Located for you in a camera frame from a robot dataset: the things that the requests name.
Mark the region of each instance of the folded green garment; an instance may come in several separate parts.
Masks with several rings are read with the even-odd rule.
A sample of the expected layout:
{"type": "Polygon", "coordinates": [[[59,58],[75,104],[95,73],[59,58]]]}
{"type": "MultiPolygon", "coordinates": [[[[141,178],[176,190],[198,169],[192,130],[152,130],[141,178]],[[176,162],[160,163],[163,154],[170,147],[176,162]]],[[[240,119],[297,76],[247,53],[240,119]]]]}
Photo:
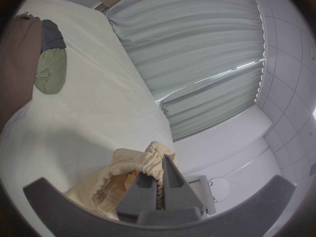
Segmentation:
{"type": "Polygon", "coordinates": [[[34,84],[44,94],[57,94],[66,80],[67,54],[64,48],[47,49],[39,57],[34,84]]]}

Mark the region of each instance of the yellow fabric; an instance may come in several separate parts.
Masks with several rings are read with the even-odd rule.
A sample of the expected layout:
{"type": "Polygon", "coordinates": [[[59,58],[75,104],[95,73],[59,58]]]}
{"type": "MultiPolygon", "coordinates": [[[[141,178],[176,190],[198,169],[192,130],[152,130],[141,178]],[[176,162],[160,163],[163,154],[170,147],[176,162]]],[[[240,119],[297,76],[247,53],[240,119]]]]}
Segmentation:
{"type": "Polygon", "coordinates": [[[150,143],[145,152],[126,148],[117,149],[113,154],[111,164],[99,172],[97,180],[94,175],[93,178],[89,178],[78,185],[67,196],[91,211],[97,211],[108,218],[118,220],[115,212],[117,203],[135,180],[138,173],[143,172],[157,180],[157,207],[162,208],[162,159],[164,154],[169,155],[178,167],[175,152],[159,142],[150,143]],[[92,182],[94,182],[94,186],[90,190],[90,199],[87,201],[87,188],[92,186],[92,182]]]}

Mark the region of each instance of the white round object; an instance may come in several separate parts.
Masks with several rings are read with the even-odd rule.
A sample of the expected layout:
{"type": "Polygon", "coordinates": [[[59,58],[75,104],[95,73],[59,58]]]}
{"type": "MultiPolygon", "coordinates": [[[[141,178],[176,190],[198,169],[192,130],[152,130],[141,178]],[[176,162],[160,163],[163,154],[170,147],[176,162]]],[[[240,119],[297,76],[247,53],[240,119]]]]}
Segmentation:
{"type": "Polygon", "coordinates": [[[214,203],[226,199],[230,193],[230,184],[224,178],[214,178],[209,182],[214,203]]]}

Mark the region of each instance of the bed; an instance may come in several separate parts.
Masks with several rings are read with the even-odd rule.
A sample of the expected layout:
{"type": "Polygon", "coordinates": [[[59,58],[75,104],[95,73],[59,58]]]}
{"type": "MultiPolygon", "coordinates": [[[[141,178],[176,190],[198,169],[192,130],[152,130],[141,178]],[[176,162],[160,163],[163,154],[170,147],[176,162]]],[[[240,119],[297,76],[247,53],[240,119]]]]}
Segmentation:
{"type": "Polygon", "coordinates": [[[171,150],[167,118],[107,18],[65,0],[27,0],[28,12],[58,25],[67,45],[60,93],[34,87],[26,116],[0,136],[0,178],[15,206],[42,236],[52,236],[22,188],[45,177],[68,192],[111,161],[117,148],[144,151],[151,141],[171,150]]]}

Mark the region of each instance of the curtain fold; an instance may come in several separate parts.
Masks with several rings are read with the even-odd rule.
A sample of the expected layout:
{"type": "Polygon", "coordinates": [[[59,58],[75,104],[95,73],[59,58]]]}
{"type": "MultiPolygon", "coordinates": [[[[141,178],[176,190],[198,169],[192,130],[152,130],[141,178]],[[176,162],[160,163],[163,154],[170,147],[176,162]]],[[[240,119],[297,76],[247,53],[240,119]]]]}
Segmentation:
{"type": "Polygon", "coordinates": [[[174,140],[255,103],[264,58],[255,0],[121,0],[106,17],[154,98],[163,99],[174,140]],[[236,69],[250,62],[257,63],[236,69]]]}

